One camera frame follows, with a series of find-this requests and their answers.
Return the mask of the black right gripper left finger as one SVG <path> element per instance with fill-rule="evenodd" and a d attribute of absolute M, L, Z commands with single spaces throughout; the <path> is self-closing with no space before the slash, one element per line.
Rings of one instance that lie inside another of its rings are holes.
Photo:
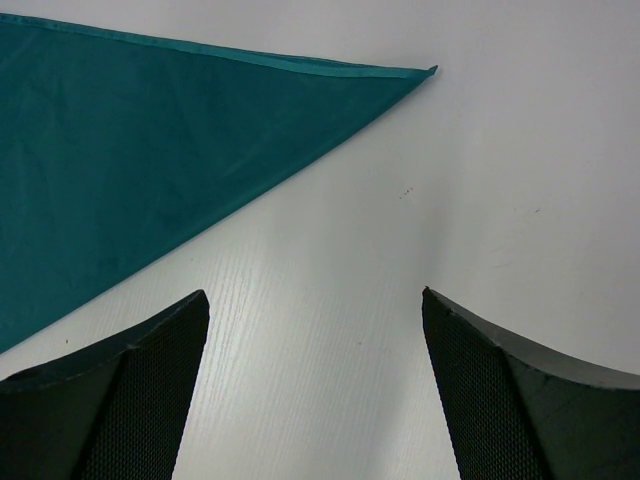
<path fill-rule="evenodd" d="M 2 478 L 171 478 L 208 325 L 209 302 L 197 290 L 2 380 Z"/>

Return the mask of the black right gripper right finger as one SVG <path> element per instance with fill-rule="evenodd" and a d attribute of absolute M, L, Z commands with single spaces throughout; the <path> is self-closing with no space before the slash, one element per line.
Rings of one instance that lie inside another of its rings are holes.
<path fill-rule="evenodd" d="M 424 289 L 426 345 L 463 479 L 636 479 L 639 377 Z"/>

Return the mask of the teal satin napkin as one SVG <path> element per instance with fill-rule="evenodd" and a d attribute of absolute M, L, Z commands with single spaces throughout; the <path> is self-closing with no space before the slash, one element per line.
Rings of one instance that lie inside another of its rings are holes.
<path fill-rule="evenodd" d="M 434 74 L 1 17 L 1 347 L 297 174 Z"/>

